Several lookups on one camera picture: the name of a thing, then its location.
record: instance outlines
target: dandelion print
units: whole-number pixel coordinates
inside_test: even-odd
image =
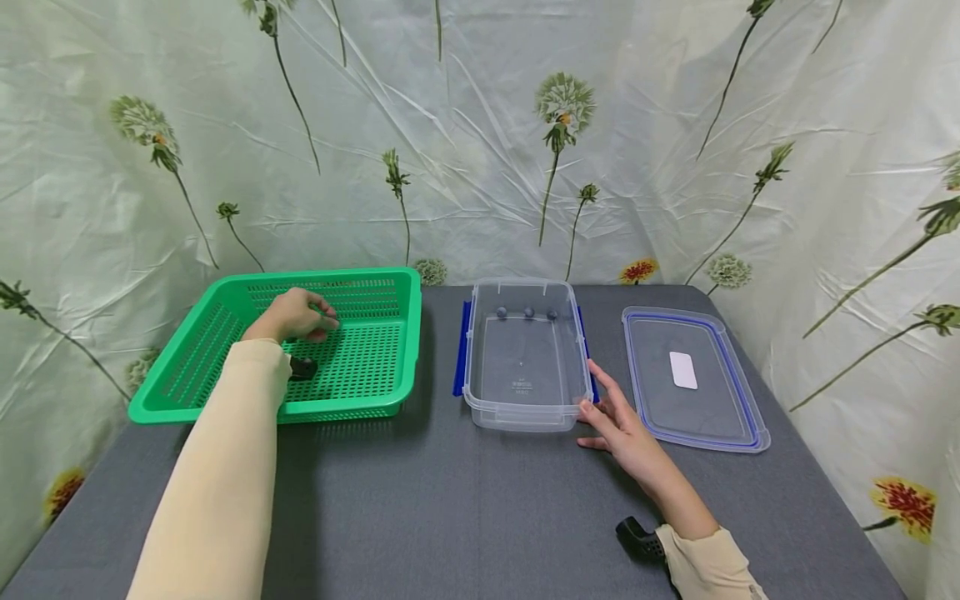
[[[166,116],[156,106],[142,98],[120,96],[110,103],[110,119],[120,134],[131,142],[141,146],[152,146],[153,153],[150,161],[157,167],[163,167],[173,173],[174,177],[177,178],[180,192],[183,194],[183,199],[186,200],[187,208],[190,209],[190,216],[193,217],[193,222],[200,230],[200,237],[203,238],[206,245],[206,253],[210,256],[210,262],[213,263],[215,269],[219,269],[220,265],[213,257],[210,242],[206,239],[204,226],[200,224],[197,211],[193,209],[190,195],[187,194],[183,179],[180,178],[179,165],[183,164],[183,161],[180,160],[180,146],[177,144],[173,128],[167,123]]]
[[[632,262],[620,272],[620,283],[624,285],[639,285],[641,281],[646,281],[652,277],[659,267],[660,264],[653,258],[644,258],[637,262]]]
[[[943,202],[936,204],[931,204],[930,206],[922,206],[920,211],[921,214],[917,218],[918,221],[924,217],[929,217],[929,220],[924,226],[924,235],[912,246],[894,257],[893,260],[880,267],[873,275],[867,277],[849,292],[844,294],[843,297],[833,305],[833,308],[831,308],[826,315],[821,317],[817,323],[813,324],[813,326],[806,331],[804,334],[804,339],[816,331],[820,325],[827,321],[827,319],[833,316],[833,313],[840,310],[840,307],[843,306],[847,300],[853,298],[854,295],[870,285],[870,283],[872,283],[875,279],[912,256],[916,251],[926,246],[934,238],[940,237],[941,235],[946,235],[948,233],[953,233],[958,227],[960,227],[960,196],[951,198],[950,200],[944,200]]]
[[[889,338],[880,342],[873,348],[870,348],[869,350],[867,350],[867,352],[864,353],[863,356],[861,356],[860,358],[856,359],[856,361],[854,361],[852,365],[840,371],[839,374],[837,374],[830,381],[822,385],[816,392],[804,398],[803,402],[791,408],[790,412],[792,413],[797,409],[803,408],[810,400],[818,396],[826,388],[836,383],[836,381],[840,379],[840,377],[843,377],[848,372],[850,372],[854,367],[856,367],[857,365],[865,361],[868,357],[870,357],[871,354],[883,348],[887,344],[890,344],[891,342],[894,342],[900,339],[901,337],[903,337],[907,333],[910,333],[914,329],[932,327],[933,329],[936,329],[938,335],[942,337],[947,337],[953,334],[953,332],[950,331],[951,329],[960,328],[960,306],[954,306],[953,304],[937,304],[937,305],[931,304],[926,308],[926,312],[916,314],[914,316],[920,320],[910,325],[900,333],[890,336]]]
[[[148,348],[144,350],[140,357],[132,361],[126,368],[127,389],[131,394],[136,394],[140,386],[143,385],[150,372],[150,367],[154,365],[160,355],[160,348]]]
[[[543,140],[553,152],[553,165],[547,177],[543,207],[540,210],[540,240],[537,245],[542,246],[546,204],[550,199],[553,178],[557,175],[560,153],[567,144],[577,145],[576,135],[589,127],[596,105],[593,103],[593,88],[563,71],[543,80],[534,94],[534,99],[537,115],[551,126]]]
[[[577,196],[580,199],[580,206],[577,207],[577,216],[573,220],[573,231],[570,233],[570,257],[566,260],[566,276],[564,277],[564,281],[570,279],[570,267],[573,266],[573,242],[577,239],[577,222],[580,221],[580,213],[584,209],[584,204],[592,204],[597,201],[597,194],[599,193],[599,187],[588,183],[580,190],[580,194]]]
[[[713,287],[707,295],[712,294],[718,287],[735,290],[747,285],[753,270],[753,267],[733,254],[720,254],[707,267],[707,275],[713,281]]]
[[[35,306],[30,304],[30,301],[27,300],[27,297],[29,295],[30,295],[30,290],[21,289],[19,281],[17,281],[14,285],[8,285],[5,281],[0,279],[0,307],[2,307],[4,310],[17,310],[19,311],[19,314],[25,315],[26,317],[34,321],[39,321],[40,323],[44,324],[48,329],[50,329],[54,333],[61,336],[64,340],[66,340],[70,344],[79,348],[80,351],[83,352],[86,355],[86,357],[90,359],[90,362],[92,362],[93,365],[101,373],[104,374],[104,376],[107,378],[107,380],[109,380],[109,382],[113,385],[113,387],[117,389],[117,392],[119,392],[120,395],[127,402],[129,402],[130,396],[127,394],[127,392],[124,391],[123,388],[120,387],[120,384],[118,384],[116,382],[116,379],[114,379],[113,376],[110,375],[110,373],[107,371],[107,369],[104,368],[103,364],[101,364],[101,362],[97,360],[97,357],[94,356],[93,353],[90,352],[90,350],[86,349],[86,346],[84,346],[83,344],[78,342],[76,339],[74,339],[72,336],[70,336],[70,334],[66,333],[56,325],[50,323],[50,321],[48,321],[47,318],[44,317],[40,313],[40,311],[37,310]]]
[[[256,256],[253,255],[253,252],[247,248],[247,245],[244,244],[243,240],[240,239],[240,236],[237,235],[237,230],[233,228],[233,217],[240,214],[240,209],[237,208],[237,205],[231,203],[220,203],[220,205],[217,206],[217,214],[220,215],[221,219],[227,220],[227,225],[230,226],[230,231],[233,232],[233,237],[236,238],[237,243],[240,244],[245,251],[247,251],[247,254],[249,254],[250,258],[253,259],[253,262],[256,263],[256,266],[260,268],[260,273],[266,273],[267,270],[263,268],[263,265],[260,263],[260,261],[256,259]]]
[[[47,526],[53,524],[70,500],[73,499],[77,490],[84,484],[86,476],[79,468],[72,468],[61,473],[47,492],[46,500],[43,502],[43,516]]]
[[[827,36],[829,36],[829,35],[830,35],[830,32],[833,31],[833,26],[837,24],[837,17],[840,16],[840,9],[842,9],[842,8],[843,8],[843,0],[838,0],[838,1],[837,1],[837,10],[836,10],[836,12],[833,14],[833,20],[830,21],[830,24],[829,24],[829,26],[827,27],[827,30],[824,32],[823,36],[820,38],[820,41],[817,42],[816,47],[813,48],[813,52],[810,53],[811,55],[812,55],[812,54],[817,54],[817,50],[820,50],[821,44],[824,43],[824,40],[827,39]]]
[[[407,253],[403,259],[403,264],[410,263],[410,221],[407,220],[407,206],[403,203],[403,186],[410,185],[409,173],[400,174],[399,158],[396,156],[396,148],[391,148],[383,153],[383,163],[387,165],[386,182],[394,190],[394,196],[400,201],[400,210],[403,211],[403,225],[407,227]]]
[[[283,81],[287,83],[287,90],[290,91],[290,97],[294,101],[294,106],[297,107],[297,112],[300,114],[300,120],[303,122],[303,128],[306,130],[306,137],[310,140],[310,152],[313,153],[313,162],[317,166],[317,175],[320,174],[320,159],[317,158],[317,149],[313,145],[313,134],[310,132],[310,124],[306,122],[306,117],[303,116],[303,108],[300,107],[300,100],[297,99],[297,92],[294,91],[294,87],[290,84],[290,78],[287,76],[287,67],[283,64],[283,55],[280,53],[280,39],[279,39],[279,28],[277,24],[277,19],[279,18],[281,8],[285,8],[288,11],[294,8],[296,0],[242,0],[240,2],[241,8],[247,14],[255,14],[260,18],[260,31],[264,34],[270,36],[274,41],[274,52],[276,53],[276,61],[280,65],[280,73],[283,74]],[[334,16],[336,16],[336,7],[334,6]],[[340,27],[340,17],[337,16],[337,27]],[[340,42],[343,44],[343,31],[341,30]],[[346,49],[344,50],[344,66],[347,65],[347,53]]]
[[[437,258],[421,258],[414,263],[414,269],[423,285],[444,285],[446,281],[446,265]]]
[[[716,116],[713,117],[713,122],[710,123],[710,127],[707,130],[707,137],[704,138],[704,143],[700,147],[700,152],[697,153],[697,160],[700,160],[700,156],[704,153],[704,149],[707,147],[707,142],[710,140],[710,134],[713,133],[713,127],[716,126],[717,120],[720,119],[720,113],[723,112],[723,106],[727,103],[727,94],[730,92],[730,86],[733,83],[733,78],[736,76],[736,69],[740,66],[740,58],[743,57],[743,50],[747,47],[747,40],[750,39],[750,36],[753,34],[754,29],[756,29],[756,24],[760,22],[760,19],[763,17],[767,11],[770,10],[770,7],[773,6],[774,0],[754,0],[754,2],[747,9],[747,12],[751,17],[754,18],[754,22],[750,24],[750,29],[747,30],[747,34],[744,35],[743,41],[740,43],[740,49],[736,53],[736,60],[733,61],[733,69],[730,72],[730,78],[727,80],[727,86],[723,88],[723,95],[720,97],[720,107],[717,109]]]
[[[864,527],[863,531],[875,531],[899,523],[906,535],[922,543],[930,543],[937,494],[899,477],[877,478],[874,486],[870,497],[887,517]]]
[[[947,191],[960,191],[960,151],[944,158],[944,185]]]
[[[697,265],[697,268],[693,270],[693,273],[686,278],[686,283],[684,285],[689,285],[690,280],[693,279],[697,272],[699,272],[704,265],[707,264],[707,261],[710,258],[719,252],[723,245],[727,243],[727,240],[733,237],[736,233],[736,230],[743,225],[743,221],[747,218],[747,213],[750,212],[750,209],[754,207],[756,198],[760,195],[760,192],[763,191],[763,188],[767,186],[767,183],[770,181],[783,181],[780,177],[784,173],[789,173],[786,169],[781,169],[783,162],[787,160],[790,156],[790,153],[793,152],[793,142],[787,142],[780,146],[777,146],[772,151],[770,151],[770,162],[767,163],[767,166],[763,167],[761,170],[756,172],[756,182],[754,183],[754,196],[750,199],[750,203],[747,204],[746,210],[743,211],[743,214],[740,215],[740,220],[736,222],[736,225],[733,226],[733,229],[730,230],[730,233],[727,234],[727,237],[720,240],[720,243],[717,244],[717,247],[713,249],[713,252],[707,254],[707,258],[704,258],[703,262]]]

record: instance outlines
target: black handle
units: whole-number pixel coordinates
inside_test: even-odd
[[[639,522],[632,516],[620,521],[616,526],[616,538],[620,540],[620,545],[627,551],[632,558],[638,561],[664,563],[666,554],[663,552],[663,544],[656,533],[650,533],[643,529]]]
[[[317,374],[317,361],[312,358],[290,357],[290,381],[309,381]]]

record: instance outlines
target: clear plastic container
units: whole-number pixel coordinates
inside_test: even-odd
[[[659,440],[762,452],[770,433],[719,319],[669,308],[623,311],[640,420]]]
[[[573,428],[577,404],[593,401],[582,331],[573,288],[563,281],[478,281],[463,388],[473,422],[507,431]]]

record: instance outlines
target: gray fabric table cover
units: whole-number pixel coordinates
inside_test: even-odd
[[[593,358],[632,398],[620,313],[717,315],[684,286],[579,286]],[[632,563],[622,518],[658,516],[609,456],[566,434],[481,429],[450,395],[469,288],[423,290],[417,385],[392,420],[280,428],[269,599],[675,598],[662,568]],[[773,437],[759,455],[667,444],[775,600],[902,598],[736,341]],[[124,597],[189,433],[130,426],[2,600]]]

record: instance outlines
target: white fabric backdrop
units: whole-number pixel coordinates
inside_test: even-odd
[[[284,1],[277,40],[316,164],[259,28],[263,2],[253,7],[0,6],[0,281],[11,286],[0,314],[0,584],[125,422],[120,393],[49,325],[126,389],[127,366],[163,345],[210,282],[257,270],[230,226],[267,270],[397,264],[406,233],[384,182],[390,148],[410,174],[411,263],[442,260],[448,284],[563,278],[588,182],[600,192],[578,221],[573,282],[616,283],[656,258],[644,282],[684,283],[735,229],[711,260],[744,262],[726,258],[716,278],[698,270],[691,283],[712,292],[784,408],[930,304],[960,303],[950,229],[803,338],[922,238],[921,206],[957,195],[944,173],[960,149],[953,0],[342,0],[336,14],[329,0]],[[593,88],[596,109],[560,154],[538,247],[554,123],[535,113],[535,92],[558,71]],[[159,149],[182,161],[219,270],[176,177],[150,163],[155,140],[116,130],[109,107],[122,95],[153,103],[173,128]],[[790,142],[788,172],[762,178],[750,204],[755,173]],[[220,203],[240,214],[219,219]],[[20,279],[25,298],[12,288]],[[944,319],[941,332],[960,324]],[[926,542],[960,419],[960,342],[937,333],[884,344],[792,413],[861,524],[893,519],[867,535],[912,598],[924,597],[931,548],[948,547],[936,527]],[[948,588],[947,569],[930,572],[931,589]]]

